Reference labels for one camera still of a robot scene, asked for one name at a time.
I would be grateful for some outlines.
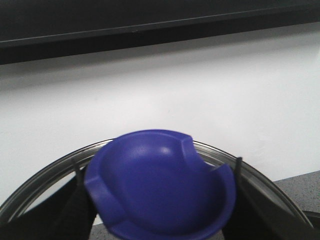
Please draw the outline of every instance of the circular metal frame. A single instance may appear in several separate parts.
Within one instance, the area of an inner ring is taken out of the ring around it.
[[[80,167],[86,166],[95,153],[111,141],[112,139],[101,141],[76,150],[54,161],[29,178],[0,206],[0,225],[23,215],[42,193],[74,171],[74,163]],[[236,164],[235,156],[201,142],[193,141],[193,143],[196,151],[207,163],[214,166],[229,164],[234,169]],[[241,174],[267,198],[288,213],[311,225],[303,211],[262,173],[244,162]]]

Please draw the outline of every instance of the black ledge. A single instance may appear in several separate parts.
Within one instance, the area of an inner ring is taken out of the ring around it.
[[[0,65],[319,21],[319,0],[3,0]]]

